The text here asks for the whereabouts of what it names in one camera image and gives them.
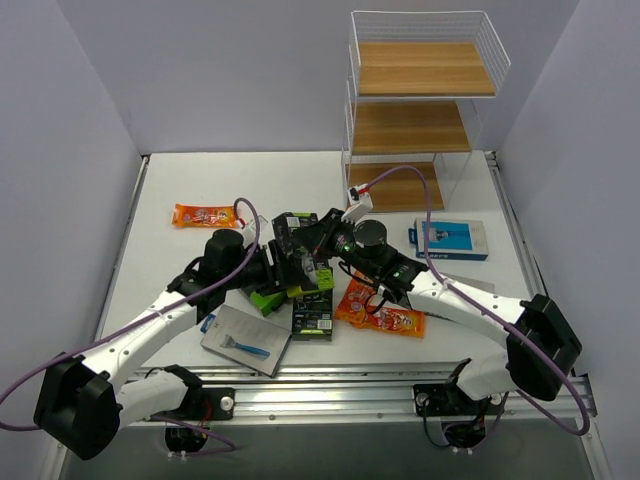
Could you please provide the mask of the blue white razor box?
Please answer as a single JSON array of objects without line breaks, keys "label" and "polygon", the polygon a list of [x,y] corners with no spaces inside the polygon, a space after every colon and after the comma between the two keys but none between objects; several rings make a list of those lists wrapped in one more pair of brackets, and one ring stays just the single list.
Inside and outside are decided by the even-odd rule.
[{"label": "blue white razor box", "polygon": [[476,220],[431,220],[416,218],[408,229],[409,243],[415,248],[415,256],[425,257],[425,239],[431,259],[484,261],[489,248],[484,225]]}]

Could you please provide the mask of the orange razor bag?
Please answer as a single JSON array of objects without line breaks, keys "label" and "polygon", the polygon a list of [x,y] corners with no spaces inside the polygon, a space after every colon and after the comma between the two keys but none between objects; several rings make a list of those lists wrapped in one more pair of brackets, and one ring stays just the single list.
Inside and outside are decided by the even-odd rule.
[{"label": "orange razor bag", "polygon": [[352,279],[336,307],[334,318],[352,325],[360,325],[366,319],[364,307],[374,293],[372,287]]},{"label": "orange razor bag", "polygon": [[424,337],[426,326],[424,313],[386,307],[374,314],[361,310],[345,320],[355,328],[420,339]]},{"label": "orange razor bag", "polygon": [[237,218],[231,206],[176,204],[171,224],[177,228],[235,228]]}]

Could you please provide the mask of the tall green black razor box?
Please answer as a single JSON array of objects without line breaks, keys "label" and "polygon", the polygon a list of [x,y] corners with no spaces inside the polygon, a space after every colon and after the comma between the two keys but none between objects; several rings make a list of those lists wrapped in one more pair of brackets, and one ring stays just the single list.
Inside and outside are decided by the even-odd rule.
[{"label": "tall green black razor box", "polygon": [[[316,213],[295,212],[282,213],[272,220],[274,238],[287,257],[291,258],[295,256],[301,258],[304,254],[309,254],[293,239],[293,233],[300,227],[306,227],[316,222],[318,222]],[[333,271],[330,265],[326,261],[312,258],[316,262],[318,289],[303,291],[300,287],[286,288],[286,294],[289,298],[296,298],[305,294],[332,290],[334,288]]]}]

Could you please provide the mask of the small black green razor box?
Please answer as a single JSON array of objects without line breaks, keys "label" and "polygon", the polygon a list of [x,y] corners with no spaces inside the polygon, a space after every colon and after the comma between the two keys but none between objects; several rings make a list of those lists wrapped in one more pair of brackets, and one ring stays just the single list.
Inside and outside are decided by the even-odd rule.
[{"label": "small black green razor box", "polygon": [[305,294],[293,299],[291,333],[295,341],[332,340],[332,290]]}]

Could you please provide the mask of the aluminium mounting rail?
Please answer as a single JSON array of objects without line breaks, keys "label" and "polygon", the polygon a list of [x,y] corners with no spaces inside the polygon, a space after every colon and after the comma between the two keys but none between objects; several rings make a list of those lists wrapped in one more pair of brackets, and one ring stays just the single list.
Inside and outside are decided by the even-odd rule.
[{"label": "aluminium mounting rail", "polygon": [[445,382],[451,364],[283,367],[270,378],[245,367],[191,369],[206,392],[228,388],[233,426],[417,422],[414,387]]}]

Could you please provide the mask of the orange razor bag upper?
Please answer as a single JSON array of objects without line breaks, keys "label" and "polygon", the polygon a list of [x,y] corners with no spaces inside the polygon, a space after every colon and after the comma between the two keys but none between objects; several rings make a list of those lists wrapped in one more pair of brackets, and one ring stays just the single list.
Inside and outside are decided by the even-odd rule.
[{"label": "orange razor bag upper", "polygon": [[360,325],[366,319],[364,307],[374,293],[372,287],[352,279],[336,307],[334,318],[352,325]]}]

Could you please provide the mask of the orange razor bag lower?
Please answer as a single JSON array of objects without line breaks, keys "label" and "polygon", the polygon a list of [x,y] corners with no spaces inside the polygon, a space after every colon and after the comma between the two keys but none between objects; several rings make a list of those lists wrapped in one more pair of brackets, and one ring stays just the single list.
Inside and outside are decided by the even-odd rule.
[{"label": "orange razor bag lower", "polygon": [[426,326],[424,313],[386,307],[374,314],[361,310],[345,320],[355,328],[420,339],[424,337]]}]

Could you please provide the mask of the orange razor bag far left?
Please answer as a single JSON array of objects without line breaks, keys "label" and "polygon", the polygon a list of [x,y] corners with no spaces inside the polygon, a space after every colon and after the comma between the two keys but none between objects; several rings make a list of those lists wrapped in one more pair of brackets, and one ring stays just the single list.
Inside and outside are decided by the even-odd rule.
[{"label": "orange razor bag far left", "polygon": [[176,204],[171,224],[177,228],[235,228],[237,218],[231,206]]}]

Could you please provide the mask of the grey box blue razor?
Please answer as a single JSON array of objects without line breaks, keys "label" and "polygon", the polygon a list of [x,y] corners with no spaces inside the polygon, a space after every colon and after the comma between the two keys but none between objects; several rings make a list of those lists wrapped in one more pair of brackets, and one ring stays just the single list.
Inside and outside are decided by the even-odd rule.
[{"label": "grey box blue razor", "polygon": [[200,345],[226,360],[273,378],[290,341],[289,330],[223,305]]},{"label": "grey box blue razor", "polygon": [[445,277],[445,278],[450,279],[451,281],[464,283],[466,285],[472,286],[472,287],[480,289],[480,290],[484,290],[486,292],[490,292],[490,293],[494,293],[495,292],[495,285],[493,283],[490,283],[490,282],[477,280],[477,279],[473,279],[473,278],[469,278],[469,277],[464,277],[464,276],[460,276],[460,275],[449,274],[449,273],[442,273],[442,276]]}]

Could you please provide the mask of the black green razor pack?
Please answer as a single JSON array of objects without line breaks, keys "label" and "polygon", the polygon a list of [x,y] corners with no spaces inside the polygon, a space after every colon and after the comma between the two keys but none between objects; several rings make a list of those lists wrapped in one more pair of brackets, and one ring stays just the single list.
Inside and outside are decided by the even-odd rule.
[{"label": "black green razor pack", "polygon": [[240,292],[263,317],[268,317],[278,311],[288,301],[285,291],[261,295],[255,288],[245,287]]}]

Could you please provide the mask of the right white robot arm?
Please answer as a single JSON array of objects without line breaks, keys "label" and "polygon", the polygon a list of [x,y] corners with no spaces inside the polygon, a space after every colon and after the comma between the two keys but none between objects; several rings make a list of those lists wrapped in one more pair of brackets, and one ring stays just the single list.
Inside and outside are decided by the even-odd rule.
[{"label": "right white robot arm", "polygon": [[498,355],[463,364],[443,390],[450,409],[464,413],[479,400],[509,391],[556,398],[582,344],[551,298],[510,298],[444,277],[389,245],[381,222],[345,222],[342,216],[330,210],[296,230],[294,242],[316,258],[338,258],[353,267],[385,300],[468,327],[501,347]]}]

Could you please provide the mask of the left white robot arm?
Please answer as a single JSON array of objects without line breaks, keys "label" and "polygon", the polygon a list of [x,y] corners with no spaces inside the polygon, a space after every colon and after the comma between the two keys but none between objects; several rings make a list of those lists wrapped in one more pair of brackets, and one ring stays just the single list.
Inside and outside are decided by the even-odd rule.
[{"label": "left white robot arm", "polygon": [[221,306],[230,290],[274,293],[305,278],[307,252],[297,237],[265,247],[217,230],[164,291],[119,334],[46,369],[34,412],[37,426],[82,460],[101,453],[123,427],[166,413],[197,419],[205,409],[202,380],[173,364],[139,381],[132,374],[172,339]]}]

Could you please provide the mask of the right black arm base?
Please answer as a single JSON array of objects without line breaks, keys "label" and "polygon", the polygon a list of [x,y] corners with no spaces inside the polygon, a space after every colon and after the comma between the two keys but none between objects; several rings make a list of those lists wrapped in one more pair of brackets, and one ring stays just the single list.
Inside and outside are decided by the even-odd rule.
[{"label": "right black arm base", "polygon": [[413,400],[418,416],[462,415],[466,404],[462,392],[450,384],[414,384]]}]

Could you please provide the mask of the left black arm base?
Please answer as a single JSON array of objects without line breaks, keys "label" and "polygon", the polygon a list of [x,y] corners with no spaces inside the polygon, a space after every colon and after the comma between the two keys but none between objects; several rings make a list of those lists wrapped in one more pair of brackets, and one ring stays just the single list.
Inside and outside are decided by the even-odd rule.
[{"label": "left black arm base", "polygon": [[228,421],[234,417],[236,391],[230,387],[204,388],[198,420]]}]

